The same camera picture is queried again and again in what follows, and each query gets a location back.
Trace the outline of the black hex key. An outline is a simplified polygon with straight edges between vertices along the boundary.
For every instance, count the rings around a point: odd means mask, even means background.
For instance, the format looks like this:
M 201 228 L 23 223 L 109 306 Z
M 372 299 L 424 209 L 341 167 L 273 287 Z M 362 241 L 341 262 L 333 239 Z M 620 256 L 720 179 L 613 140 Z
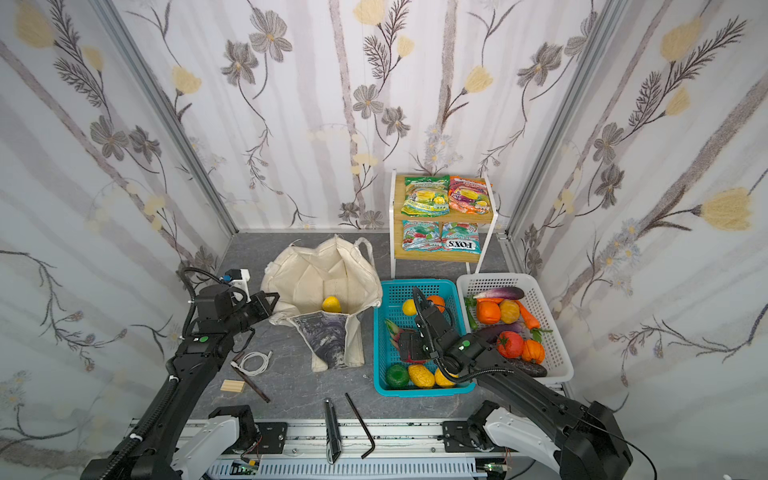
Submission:
M 353 415 L 357 419 L 357 421 L 358 421 L 358 423 L 359 423 L 363 433 L 365 434 L 365 436 L 366 436 L 366 438 L 367 438 L 367 440 L 369 442 L 369 448 L 360 457 L 361 460 L 365 460 L 375 451 L 375 448 L 376 448 L 375 438 L 372 435 L 369 427 L 367 426 L 365 420 L 363 419 L 362 415 L 360 414 L 360 412 L 359 412 L 358 408 L 356 407 L 355 403 L 353 402 L 350 394 L 345 392 L 344 393 L 344 397 L 345 397 L 349 407 L 352 410 Z

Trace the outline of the orange carrot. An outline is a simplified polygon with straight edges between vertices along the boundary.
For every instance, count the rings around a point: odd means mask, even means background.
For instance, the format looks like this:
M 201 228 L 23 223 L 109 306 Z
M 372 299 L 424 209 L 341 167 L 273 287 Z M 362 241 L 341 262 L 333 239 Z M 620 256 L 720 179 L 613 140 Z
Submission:
M 515 303 L 518 305 L 521 318 L 523 319 L 526 328 L 530 331 L 540 329 L 541 324 L 539 320 L 532 313 L 529 312 L 529 310 L 523 305 L 523 303 L 519 300 L 516 300 Z

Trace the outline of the large yellow citron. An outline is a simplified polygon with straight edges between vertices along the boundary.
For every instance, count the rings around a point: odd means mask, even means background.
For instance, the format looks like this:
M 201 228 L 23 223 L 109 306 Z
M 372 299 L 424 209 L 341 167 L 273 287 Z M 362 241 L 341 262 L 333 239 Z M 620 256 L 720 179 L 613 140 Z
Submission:
M 435 370 L 434 379 L 435 383 L 441 388 L 452 388 L 455 386 L 455 382 L 451 378 L 446 377 L 439 369 Z

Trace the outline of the yellow bumpy mango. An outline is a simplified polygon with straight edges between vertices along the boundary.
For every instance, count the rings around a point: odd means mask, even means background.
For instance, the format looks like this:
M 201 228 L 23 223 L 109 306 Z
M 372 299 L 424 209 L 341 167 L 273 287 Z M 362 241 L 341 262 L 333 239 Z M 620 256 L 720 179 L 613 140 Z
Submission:
M 407 369 L 410 381 L 419 389 L 431 389 L 435 386 L 434 374 L 423 364 L 412 364 Z

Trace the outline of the red tomato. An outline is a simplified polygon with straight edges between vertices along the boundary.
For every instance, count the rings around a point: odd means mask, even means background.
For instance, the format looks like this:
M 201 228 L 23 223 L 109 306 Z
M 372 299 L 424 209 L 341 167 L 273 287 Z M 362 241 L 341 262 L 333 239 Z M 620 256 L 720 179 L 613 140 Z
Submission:
M 522 356 L 525 340 L 514 331 L 504 331 L 499 334 L 496 347 L 498 352 L 507 359 L 517 359 Z

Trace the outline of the orange Fox's fruits candy bag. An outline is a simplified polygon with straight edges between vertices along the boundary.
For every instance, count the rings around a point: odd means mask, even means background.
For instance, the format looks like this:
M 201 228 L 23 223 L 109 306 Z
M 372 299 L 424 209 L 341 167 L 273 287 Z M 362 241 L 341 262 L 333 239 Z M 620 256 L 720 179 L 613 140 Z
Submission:
M 451 176 L 448 198 L 450 209 L 461 213 L 484 215 L 491 208 L 487 184 L 480 179 Z

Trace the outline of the green candy bag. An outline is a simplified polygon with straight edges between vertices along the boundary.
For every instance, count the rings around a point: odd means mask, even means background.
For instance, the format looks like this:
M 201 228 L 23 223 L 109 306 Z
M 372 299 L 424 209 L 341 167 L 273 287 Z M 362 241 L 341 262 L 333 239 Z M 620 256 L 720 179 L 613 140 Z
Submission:
M 412 217 L 440 217 L 450 213 L 449 176 L 406 177 L 401 213 Z

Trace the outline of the orange persimmon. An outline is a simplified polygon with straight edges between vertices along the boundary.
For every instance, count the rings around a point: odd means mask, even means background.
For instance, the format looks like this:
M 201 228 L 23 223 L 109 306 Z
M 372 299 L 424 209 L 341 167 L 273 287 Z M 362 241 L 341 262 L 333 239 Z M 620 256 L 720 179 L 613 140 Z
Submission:
M 495 300 L 481 299 L 477 302 L 476 319 L 483 325 L 494 325 L 501 321 L 500 303 Z

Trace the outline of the small yellow lemon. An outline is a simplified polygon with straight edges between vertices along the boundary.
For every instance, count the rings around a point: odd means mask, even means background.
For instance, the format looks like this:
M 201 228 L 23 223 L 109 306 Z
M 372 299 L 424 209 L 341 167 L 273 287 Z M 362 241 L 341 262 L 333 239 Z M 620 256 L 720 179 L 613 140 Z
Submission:
M 417 308 L 413 299 L 406 300 L 402 304 L 402 313 L 408 317 L 413 317 L 417 314 Z

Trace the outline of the small orange pumpkin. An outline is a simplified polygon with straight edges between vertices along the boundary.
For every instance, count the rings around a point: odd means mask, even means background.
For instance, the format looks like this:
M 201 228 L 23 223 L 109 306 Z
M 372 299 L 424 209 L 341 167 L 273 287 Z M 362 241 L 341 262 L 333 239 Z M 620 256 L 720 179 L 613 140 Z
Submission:
M 521 359 L 525 362 L 541 365 L 546 359 L 546 350 L 541 343 L 535 340 L 525 340 Z

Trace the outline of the beige canvas tote bag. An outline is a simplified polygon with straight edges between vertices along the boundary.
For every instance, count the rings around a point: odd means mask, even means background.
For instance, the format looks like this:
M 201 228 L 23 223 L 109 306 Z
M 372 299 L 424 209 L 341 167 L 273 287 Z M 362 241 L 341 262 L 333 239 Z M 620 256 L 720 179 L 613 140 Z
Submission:
M 351 243 L 335 236 L 313 248 L 292 244 L 268 264 L 261 289 L 280 294 L 269 322 L 299 333 L 314 372 L 365 364 L 360 317 L 383 297 L 368 239 Z M 321 309 L 328 296 L 340 300 L 341 313 Z

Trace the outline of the small wooden block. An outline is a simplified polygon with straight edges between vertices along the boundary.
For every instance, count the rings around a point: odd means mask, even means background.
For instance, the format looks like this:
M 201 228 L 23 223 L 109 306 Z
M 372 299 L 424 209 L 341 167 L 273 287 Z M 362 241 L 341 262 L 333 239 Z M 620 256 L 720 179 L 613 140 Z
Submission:
M 222 384 L 220 386 L 220 391 L 225 393 L 243 393 L 245 390 L 246 384 L 242 380 L 230 380 L 226 379 L 222 381 Z

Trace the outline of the pink dragon fruit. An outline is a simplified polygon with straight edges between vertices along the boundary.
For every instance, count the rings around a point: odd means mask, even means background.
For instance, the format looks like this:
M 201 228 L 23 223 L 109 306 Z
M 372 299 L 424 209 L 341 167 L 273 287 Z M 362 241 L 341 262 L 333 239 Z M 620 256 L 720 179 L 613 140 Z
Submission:
M 385 320 L 385 326 L 390 337 L 390 343 L 397 350 L 400 360 L 405 363 L 412 363 L 411 342 L 413 331 L 401 328 L 389 319 Z

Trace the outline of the teal Fox's candy bag right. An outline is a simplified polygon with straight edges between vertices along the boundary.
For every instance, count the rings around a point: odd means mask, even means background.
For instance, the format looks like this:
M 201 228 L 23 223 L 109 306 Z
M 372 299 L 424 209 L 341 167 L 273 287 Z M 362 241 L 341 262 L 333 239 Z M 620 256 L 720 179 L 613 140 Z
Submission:
M 465 222 L 445 222 L 441 230 L 442 248 L 449 252 L 480 254 L 482 245 L 478 225 Z

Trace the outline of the teal plastic basket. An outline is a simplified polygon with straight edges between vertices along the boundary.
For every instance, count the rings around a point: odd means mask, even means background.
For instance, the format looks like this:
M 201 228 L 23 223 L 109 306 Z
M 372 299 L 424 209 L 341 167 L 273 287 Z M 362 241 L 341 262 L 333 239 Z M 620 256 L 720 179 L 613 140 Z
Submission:
M 386 372 L 392 365 L 407 366 L 407 364 L 400 359 L 398 349 L 391 342 L 386 321 L 390 320 L 393 324 L 405 329 L 417 328 L 414 318 L 402 312 L 402 304 L 413 299 L 412 289 L 414 287 L 418 287 L 427 297 L 436 295 L 445 301 L 447 310 L 454 316 L 453 327 L 459 335 L 464 335 L 469 331 L 469 324 L 465 320 L 461 298 L 454 282 L 445 279 L 383 281 L 382 304 L 375 308 L 373 313 L 373 382 L 376 391 L 385 397 L 406 399 L 445 397 L 472 392 L 475 389 L 473 381 L 450 388 L 435 386 L 432 389 L 421 389 L 412 382 L 409 382 L 407 388 L 395 389 L 387 383 Z

